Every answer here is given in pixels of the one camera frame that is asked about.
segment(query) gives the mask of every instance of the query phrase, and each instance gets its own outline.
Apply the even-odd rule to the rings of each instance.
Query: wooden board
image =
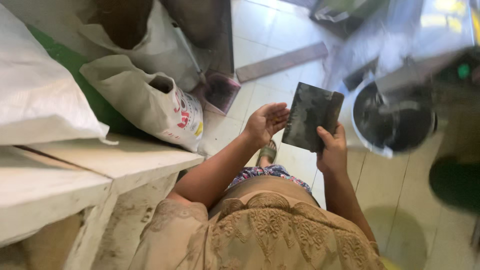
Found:
[[[117,146],[97,139],[71,140],[28,147],[114,179],[114,188],[122,194],[152,180],[202,163],[203,156],[133,137],[109,134]]]
[[[16,147],[0,147],[0,243],[103,203],[112,180]]]
[[[321,42],[255,64],[240,67],[237,69],[237,77],[239,82],[243,83],[327,56],[327,47],[325,43]]]

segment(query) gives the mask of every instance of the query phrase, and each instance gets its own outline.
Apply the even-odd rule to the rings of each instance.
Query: floral skirt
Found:
[[[312,189],[308,186],[308,184],[304,183],[302,180],[298,179],[295,176],[291,176],[290,174],[288,174],[285,167],[277,164],[272,164],[266,167],[245,167],[235,177],[235,179],[233,179],[230,185],[228,185],[228,188],[231,188],[236,184],[241,183],[249,178],[260,176],[260,175],[271,175],[271,176],[278,176],[278,177],[288,179],[298,184],[299,186],[303,187],[310,195],[312,194]]]

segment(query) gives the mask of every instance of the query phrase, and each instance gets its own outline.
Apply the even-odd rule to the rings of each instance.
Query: broom handle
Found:
[[[190,58],[192,59],[193,61],[193,64],[195,66],[195,69],[197,70],[197,73],[200,75],[202,74],[202,70],[200,69],[200,66],[198,65],[198,62],[197,60],[195,59],[195,56],[193,55],[193,52],[192,52],[192,49],[190,48],[190,45],[188,44],[187,42],[187,38],[185,37],[185,35],[183,34],[182,30],[180,29],[179,25],[176,24],[176,23],[172,23],[173,25],[173,28],[175,29],[175,32],[177,32],[177,35],[179,36],[183,46],[185,47],[185,49],[187,50],[188,52],[188,55],[190,56]]]

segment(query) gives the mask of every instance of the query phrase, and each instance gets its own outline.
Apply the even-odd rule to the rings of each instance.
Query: green bottle cap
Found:
[[[468,64],[461,64],[457,69],[458,77],[460,79],[466,79],[470,75],[470,66]]]

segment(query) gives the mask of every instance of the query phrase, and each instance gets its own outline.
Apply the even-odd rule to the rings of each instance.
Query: beige lace top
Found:
[[[160,202],[130,269],[384,269],[355,224],[283,178],[245,181],[210,214],[200,203]]]

